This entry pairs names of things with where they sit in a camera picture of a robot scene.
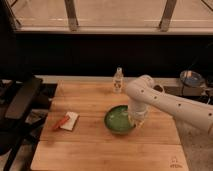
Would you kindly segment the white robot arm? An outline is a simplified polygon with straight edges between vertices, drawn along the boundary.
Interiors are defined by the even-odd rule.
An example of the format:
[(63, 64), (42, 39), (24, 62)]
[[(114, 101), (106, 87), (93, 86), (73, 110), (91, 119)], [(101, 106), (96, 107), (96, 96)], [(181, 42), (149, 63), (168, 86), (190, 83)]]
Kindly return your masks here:
[(154, 79), (149, 75), (143, 75), (126, 85), (128, 113), (133, 121), (143, 121), (147, 106), (151, 105), (213, 136), (213, 105), (159, 92), (154, 85)]

